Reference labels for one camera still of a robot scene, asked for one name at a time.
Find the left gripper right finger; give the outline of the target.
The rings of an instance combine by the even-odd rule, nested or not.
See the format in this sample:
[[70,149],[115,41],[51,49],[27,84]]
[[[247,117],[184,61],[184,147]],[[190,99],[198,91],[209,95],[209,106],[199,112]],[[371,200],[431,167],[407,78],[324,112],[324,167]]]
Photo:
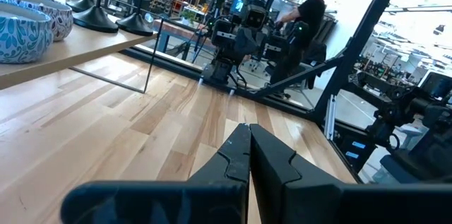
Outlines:
[[250,126],[264,224],[452,224],[452,184],[348,184]]

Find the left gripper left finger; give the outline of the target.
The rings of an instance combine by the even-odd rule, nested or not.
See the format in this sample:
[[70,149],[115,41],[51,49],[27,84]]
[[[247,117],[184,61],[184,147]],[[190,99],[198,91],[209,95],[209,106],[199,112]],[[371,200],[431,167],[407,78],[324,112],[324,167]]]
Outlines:
[[64,198],[63,224],[246,224],[251,130],[239,124],[217,152],[183,182],[105,180]]

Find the dark leaf-print candle tin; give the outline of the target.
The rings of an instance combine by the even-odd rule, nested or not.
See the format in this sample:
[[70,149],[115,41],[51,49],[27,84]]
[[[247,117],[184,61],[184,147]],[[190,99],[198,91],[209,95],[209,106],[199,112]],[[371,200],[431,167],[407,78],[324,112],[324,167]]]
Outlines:
[[53,32],[53,41],[59,42],[66,38],[73,28],[73,11],[66,4],[56,0],[0,0],[22,8],[31,8],[40,11],[51,18],[50,28]]

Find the blue floral candle tin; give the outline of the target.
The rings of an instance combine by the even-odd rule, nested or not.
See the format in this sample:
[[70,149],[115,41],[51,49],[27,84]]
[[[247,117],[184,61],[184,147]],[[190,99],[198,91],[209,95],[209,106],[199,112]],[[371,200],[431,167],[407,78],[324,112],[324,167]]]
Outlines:
[[28,64],[53,43],[52,19],[43,12],[0,1],[0,64]]

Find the small background plant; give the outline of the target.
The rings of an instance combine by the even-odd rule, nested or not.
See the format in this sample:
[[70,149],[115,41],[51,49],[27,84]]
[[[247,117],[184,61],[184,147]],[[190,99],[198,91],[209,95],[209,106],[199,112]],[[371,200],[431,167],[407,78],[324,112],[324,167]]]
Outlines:
[[182,24],[191,25],[196,18],[196,14],[193,11],[184,9],[180,14]]

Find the orange-edged background table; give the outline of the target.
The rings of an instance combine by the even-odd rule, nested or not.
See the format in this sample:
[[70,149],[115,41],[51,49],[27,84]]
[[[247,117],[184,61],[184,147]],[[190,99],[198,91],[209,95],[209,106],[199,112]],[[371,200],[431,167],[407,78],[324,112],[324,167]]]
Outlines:
[[183,25],[173,20],[155,20],[153,23],[154,30],[160,35],[157,42],[157,51],[166,52],[167,45],[171,37],[175,37],[183,42],[190,42],[194,45],[201,45],[207,49],[214,49],[210,40],[201,37],[197,29],[191,26]]

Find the person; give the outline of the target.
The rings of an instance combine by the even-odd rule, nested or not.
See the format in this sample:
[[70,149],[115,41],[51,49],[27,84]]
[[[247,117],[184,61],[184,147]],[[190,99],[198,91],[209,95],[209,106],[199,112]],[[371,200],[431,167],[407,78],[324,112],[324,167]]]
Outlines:
[[286,54],[277,63],[271,75],[270,84],[275,84],[288,78],[299,66],[304,51],[307,50],[320,28],[325,10],[326,5],[324,0],[306,0],[275,23],[276,28],[281,28],[285,23],[290,21],[294,23],[302,21],[308,25],[308,28],[303,38],[295,40],[290,45],[289,54]]

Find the silver aluminium bar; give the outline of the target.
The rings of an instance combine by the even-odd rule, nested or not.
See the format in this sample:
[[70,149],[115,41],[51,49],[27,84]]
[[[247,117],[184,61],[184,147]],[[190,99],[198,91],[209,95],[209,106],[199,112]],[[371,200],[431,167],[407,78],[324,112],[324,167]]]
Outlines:
[[336,95],[331,95],[326,109],[325,124],[323,130],[324,136],[329,141],[332,141],[334,139],[335,114],[336,114]]

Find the wooden shelf black legs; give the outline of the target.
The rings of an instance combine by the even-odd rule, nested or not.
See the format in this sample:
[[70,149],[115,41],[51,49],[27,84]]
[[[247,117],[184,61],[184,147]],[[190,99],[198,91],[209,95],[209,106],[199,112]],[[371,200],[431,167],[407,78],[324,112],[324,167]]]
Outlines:
[[119,30],[117,33],[102,33],[75,25],[65,40],[52,43],[41,60],[29,64],[0,64],[0,90],[70,69],[115,86],[144,93],[144,89],[134,88],[81,70],[77,65],[120,52],[156,37],[157,34],[145,37],[124,30]]

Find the black metal table frame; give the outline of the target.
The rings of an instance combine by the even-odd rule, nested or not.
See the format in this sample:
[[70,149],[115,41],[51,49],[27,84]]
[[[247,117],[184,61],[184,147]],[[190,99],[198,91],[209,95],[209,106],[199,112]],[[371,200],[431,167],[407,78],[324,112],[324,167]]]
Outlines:
[[[243,88],[238,88],[235,90],[235,95],[253,100],[262,105],[266,105],[289,114],[293,114],[297,117],[308,119],[309,121],[317,123],[321,127],[321,122],[323,122],[325,116],[327,115],[326,106],[330,96],[337,95],[340,89],[348,83],[348,74],[351,71],[354,62],[357,60],[359,53],[362,51],[366,41],[372,34],[374,26],[378,23],[389,1],[390,0],[372,0],[370,2],[365,14],[356,28],[354,35],[348,40],[343,49],[341,49],[333,58],[328,59],[319,66],[315,66],[309,71],[295,74],[280,83],[276,83],[274,86],[269,86],[263,90],[250,89],[251,91],[256,90],[255,93],[250,93]],[[171,72],[175,72],[196,81],[201,78],[201,69],[192,67],[191,65],[193,64],[183,64],[183,61],[178,61],[177,59],[173,60],[174,57],[171,56],[167,58],[163,54],[157,54],[157,51],[145,51],[144,47],[131,47],[121,53],[149,64],[155,64],[164,69],[170,70]],[[336,69],[323,90],[316,106],[311,110],[292,104],[288,100],[283,100],[273,95],[276,90],[288,87],[296,83],[296,81],[300,81],[310,76],[315,76],[317,73],[325,72],[332,68]]]

